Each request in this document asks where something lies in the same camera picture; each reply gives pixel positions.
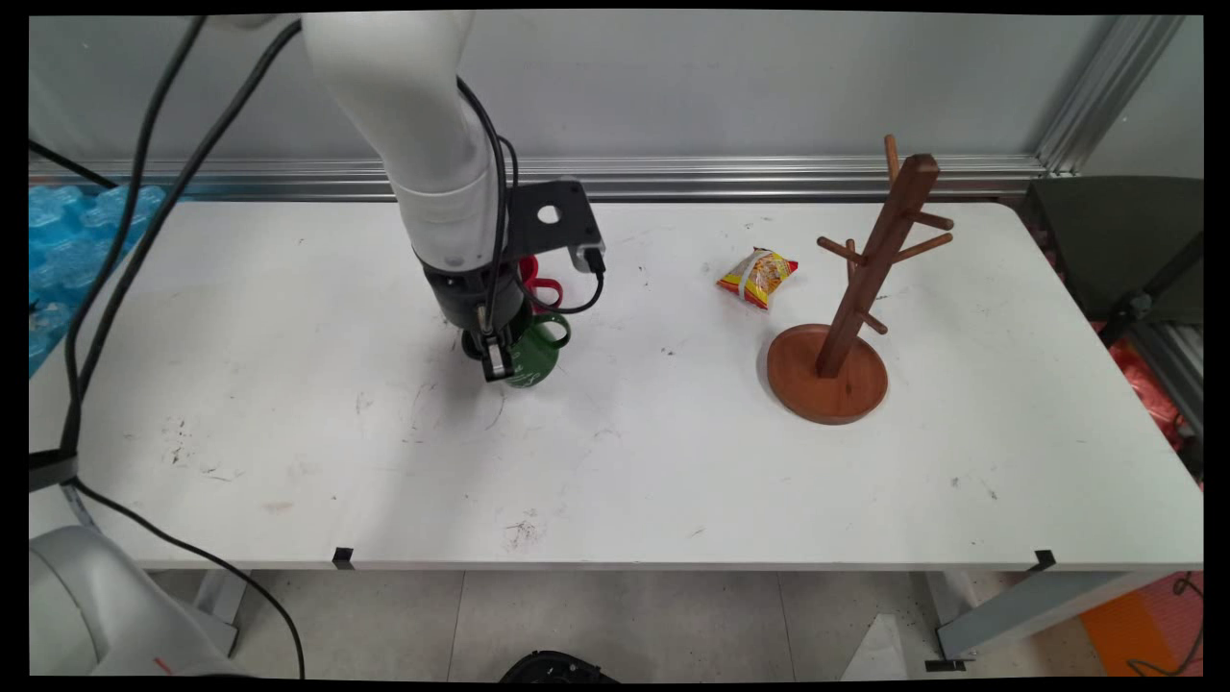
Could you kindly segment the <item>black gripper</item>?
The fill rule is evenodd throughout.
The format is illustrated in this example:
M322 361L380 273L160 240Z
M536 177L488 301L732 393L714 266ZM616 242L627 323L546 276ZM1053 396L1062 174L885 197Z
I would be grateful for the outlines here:
M514 376L513 350L531 323L531 307L517 285L519 275L509 262L501 264L494 297L488 302L492 270L492 264L466 272L423 265L444 318L461 331L464 354L482 364L483 379L490 383Z

